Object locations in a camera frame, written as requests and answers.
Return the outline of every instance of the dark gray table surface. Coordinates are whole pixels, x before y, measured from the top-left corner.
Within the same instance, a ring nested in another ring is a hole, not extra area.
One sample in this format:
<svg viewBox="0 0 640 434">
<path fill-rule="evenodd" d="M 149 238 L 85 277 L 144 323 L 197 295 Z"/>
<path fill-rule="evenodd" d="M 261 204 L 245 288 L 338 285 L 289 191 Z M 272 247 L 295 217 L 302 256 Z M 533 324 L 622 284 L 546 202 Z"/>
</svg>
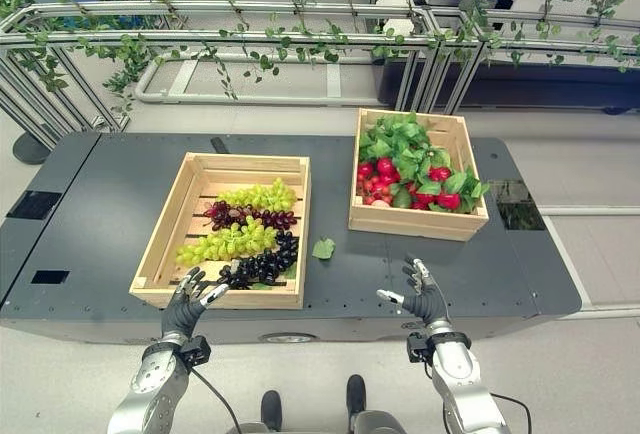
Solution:
<svg viewBox="0 0 640 434">
<path fill-rule="evenodd" d="M 128 293 L 184 153 L 213 152 L 212 135 L 72 134 L 29 185 L 63 194 L 43 221 L 6 219 L 0 228 L 0 317 L 78 321 L 157 319 Z M 376 289 L 408 293 L 405 251 L 421 256 L 453 317 L 560 316 L 580 297 L 547 231 L 505 230 L 491 194 L 490 222 L 466 243 L 350 231 L 352 137 L 222 136 L 231 153 L 311 157 L 311 214 L 304 309 L 224 310 L 223 319 L 390 317 Z M 483 180 L 521 179 L 497 139 L 472 139 Z M 330 237 L 330 261 L 311 257 Z M 39 270 L 65 282 L 33 284 Z"/>
</svg>

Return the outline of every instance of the metal rail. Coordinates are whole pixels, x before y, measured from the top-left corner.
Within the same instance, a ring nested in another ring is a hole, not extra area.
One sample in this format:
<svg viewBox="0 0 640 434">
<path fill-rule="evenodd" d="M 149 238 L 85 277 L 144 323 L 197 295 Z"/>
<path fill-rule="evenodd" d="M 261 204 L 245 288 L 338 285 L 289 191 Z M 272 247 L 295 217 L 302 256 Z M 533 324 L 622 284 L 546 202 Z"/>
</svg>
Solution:
<svg viewBox="0 0 640 434">
<path fill-rule="evenodd" d="M 26 28 L 37 29 L 38 22 L 48 18 L 65 18 L 78 16 L 161 16 L 161 15 L 233 15 L 234 7 L 226 2 L 217 1 L 172 1 L 172 12 L 169 12 L 167 4 L 161 1 L 117 1 L 117 2 L 86 2 L 80 4 L 32 4 L 24 7 L 14 14 L 8 16 L 0 22 L 0 52 L 13 51 L 17 49 L 33 49 L 36 46 L 33 39 L 27 35 Z M 239 9 L 243 14 L 270 14 L 279 13 L 295 16 L 297 6 L 288 2 L 238 2 L 235 8 Z M 388 18 L 409 18 L 415 25 L 416 34 L 406 36 L 401 48 L 409 51 L 407 62 L 405 63 L 398 100 L 395 104 L 397 110 L 407 110 L 409 108 L 418 110 L 433 110 L 438 95 L 444 83 L 445 76 L 450 64 L 454 61 L 453 50 L 462 48 L 472 50 L 471 56 L 464 63 L 461 73 L 455 83 L 451 95 L 446 102 L 445 113 L 453 114 L 460 106 L 466 90 L 473 80 L 478 65 L 483 60 L 483 55 L 488 47 L 483 41 L 483 32 L 481 28 L 470 23 L 466 14 L 454 7 L 433 7 L 433 8 L 415 8 L 415 7 L 394 7 L 394 6 L 377 6 L 371 4 L 355 4 L 353 7 L 349 4 L 327 4 L 319 3 L 305 6 L 304 14 L 308 18 L 332 18 L 339 22 L 340 18 L 349 18 L 352 15 L 362 19 L 388 19 Z M 511 21 L 524 22 L 527 24 L 539 21 L 538 13 L 524 13 L 514 11 L 489 10 L 488 17 L 491 23 L 507 23 Z M 440 19 L 453 21 L 456 26 L 472 25 L 475 32 L 475 38 L 457 41 L 456 39 L 446 39 L 446 28 L 442 27 Z M 594 27 L 595 18 L 588 16 L 570 16 L 570 15 L 551 15 L 548 22 L 557 23 L 569 27 Z M 601 21 L 601 27 L 606 30 L 633 31 L 640 32 L 640 22 L 630 20 L 604 19 Z M 376 46 L 387 46 L 399 48 L 393 37 L 387 37 L 385 34 L 375 33 L 349 33 L 344 34 L 348 38 L 347 43 L 340 43 L 336 36 L 330 33 L 301 33 L 301 32 L 283 32 L 279 35 L 267 35 L 262 31 L 248 32 L 226 32 L 219 29 L 193 29 L 188 31 L 174 29 L 158 29 L 158 30 L 90 30 L 90 31 L 55 31 L 49 32 L 47 38 L 47 47 L 58 58 L 61 66 L 68 72 L 69 76 L 75 81 L 81 91 L 87 95 L 95 108 L 97 109 L 100 119 L 107 125 L 111 131 L 121 131 L 126 126 L 128 118 L 115 118 L 106 107 L 105 103 L 92 90 L 89 83 L 86 82 L 82 73 L 72 62 L 71 58 L 65 51 L 65 47 L 73 46 L 79 38 L 84 38 L 89 42 L 101 45 L 117 46 L 121 44 L 121 37 L 127 34 L 131 37 L 139 35 L 144 36 L 148 45 L 167 46 L 167 45 L 188 45 L 200 46 L 203 44 L 215 44 L 217 47 L 280 47 L 282 38 L 287 37 L 289 48 L 311 48 L 318 43 L 324 43 L 336 49 L 363 49 L 371 50 Z M 607 55 L 608 46 L 602 44 L 593 44 L 586 41 L 571 41 L 560 39 L 544 39 L 530 40 L 523 39 L 515 41 L 503 36 L 502 43 L 498 49 L 492 49 L 493 52 L 505 52 L 516 50 L 524 53 L 553 53 L 553 54 L 578 54 L 596 56 Z M 619 46 L 620 52 L 630 58 L 637 58 L 638 52 L 636 46 L 625 45 Z M 423 62 L 422 67 L 418 70 L 418 65 Z M 9 66 L 15 69 L 18 64 Z M 414 85 L 414 76 L 419 72 L 419 79 L 413 96 L 410 90 Z M 45 123 L 51 128 L 50 130 L 58 134 L 64 135 L 69 131 L 70 126 L 79 126 L 76 129 L 97 128 L 95 122 L 89 122 L 85 116 L 81 115 L 74 104 L 66 97 L 66 95 L 55 93 L 59 104 L 38 100 L 39 96 L 46 95 L 37 86 L 32 86 L 33 81 L 28 75 L 27 77 L 17 75 L 15 72 L 5 69 L 4 77 L 14 85 L 16 91 L 20 93 L 23 100 L 29 105 L 38 105 L 42 108 L 45 115 L 54 116 L 53 119 L 44 119 Z M 19 109 L 12 107 L 12 113 L 16 113 Z M 57 119 L 56 116 L 62 116 L 64 119 Z M 73 119 L 77 121 L 73 125 L 68 121 Z M 45 135 L 41 132 L 36 136 L 39 140 L 45 139 Z"/>
</svg>

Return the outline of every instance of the grape bunch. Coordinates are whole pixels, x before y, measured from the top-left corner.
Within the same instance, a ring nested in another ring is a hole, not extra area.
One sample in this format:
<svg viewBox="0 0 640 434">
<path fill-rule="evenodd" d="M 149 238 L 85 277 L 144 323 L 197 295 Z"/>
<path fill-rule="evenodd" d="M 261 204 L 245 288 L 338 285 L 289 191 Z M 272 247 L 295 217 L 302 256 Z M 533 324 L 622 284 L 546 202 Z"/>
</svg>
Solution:
<svg viewBox="0 0 640 434">
<path fill-rule="evenodd" d="M 196 245 L 184 245 L 178 248 L 176 263 L 191 267 L 204 260 L 229 261 L 243 254 L 253 255 L 276 246 L 278 231 L 273 227 L 264 227 L 262 219 L 246 216 L 246 226 L 237 222 L 229 228 L 214 231 L 203 236 Z"/>
<path fill-rule="evenodd" d="M 265 249 L 262 254 L 240 260 L 236 271 L 231 266 L 220 270 L 218 284 L 229 284 L 231 289 L 249 289 L 252 279 L 273 286 L 281 272 L 286 271 L 298 258 L 298 239 L 291 232 L 278 231 L 276 243 L 279 249 Z"/>
<path fill-rule="evenodd" d="M 251 205 L 255 209 L 271 211 L 288 211 L 298 199 L 295 191 L 287 187 L 280 178 L 268 187 L 256 184 L 247 189 L 221 192 L 218 197 L 231 206 Z"/>
<path fill-rule="evenodd" d="M 293 211 L 271 212 L 267 209 L 264 212 L 260 212 L 254 209 L 251 204 L 232 207 L 226 201 L 216 201 L 213 204 L 208 204 L 207 210 L 203 215 L 211 219 L 207 224 L 212 224 L 214 231 L 229 227 L 234 222 L 237 222 L 240 226 L 246 225 L 248 216 L 252 216 L 254 219 L 262 219 L 263 226 L 273 227 L 277 230 L 288 230 L 298 222 L 294 217 Z"/>
</svg>

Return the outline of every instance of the table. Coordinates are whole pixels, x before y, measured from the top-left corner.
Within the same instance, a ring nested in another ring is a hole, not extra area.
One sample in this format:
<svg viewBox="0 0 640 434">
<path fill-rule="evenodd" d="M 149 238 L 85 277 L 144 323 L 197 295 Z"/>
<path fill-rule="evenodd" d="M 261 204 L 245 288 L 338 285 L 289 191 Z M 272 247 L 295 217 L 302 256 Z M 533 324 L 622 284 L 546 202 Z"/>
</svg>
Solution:
<svg viewBox="0 0 640 434">
<path fill-rule="evenodd" d="M 44 219 L 25 219 L 14 209 L 18 217 L 0 227 L 0 324 L 86 342 L 144 344 L 157 337 L 158 309 L 131 296 L 129 285 L 184 153 L 215 152 L 213 136 L 65 137 L 26 191 L 57 193 L 53 207 Z M 309 251 L 303 309 L 209 310 L 197 330 L 211 341 L 257 342 L 279 333 L 325 341 L 406 336 L 420 327 L 415 318 L 375 295 L 376 289 L 410 292 L 400 271 L 406 251 L 424 259 L 456 327 L 472 338 L 581 307 L 549 233 L 505 229 L 491 193 L 491 220 L 466 243 L 350 231 L 352 137 L 219 136 L 231 153 L 311 157 L 308 248 L 330 237 L 336 250 L 330 261 Z M 500 140 L 475 138 L 472 145 L 483 180 L 521 179 Z M 46 199 L 28 199 L 40 204 L 25 202 L 22 211 L 47 210 Z"/>
</svg>

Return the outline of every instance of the black rectangular hole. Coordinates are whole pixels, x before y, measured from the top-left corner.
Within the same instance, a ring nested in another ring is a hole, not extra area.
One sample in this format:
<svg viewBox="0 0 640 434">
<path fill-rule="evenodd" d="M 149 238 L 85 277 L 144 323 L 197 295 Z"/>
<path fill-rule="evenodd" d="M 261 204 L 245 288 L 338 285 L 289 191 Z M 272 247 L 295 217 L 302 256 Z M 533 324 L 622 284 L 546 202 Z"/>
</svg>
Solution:
<svg viewBox="0 0 640 434">
<path fill-rule="evenodd" d="M 62 284 L 69 275 L 69 271 L 36 271 L 31 284 Z"/>
<path fill-rule="evenodd" d="M 521 180 L 489 181 L 502 223 L 510 231 L 544 231 L 546 225 Z"/>
<path fill-rule="evenodd" d="M 18 202 L 7 213 L 7 217 L 45 219 L 61 196 L 59 192 L 24 191 Z"/>
</svg>

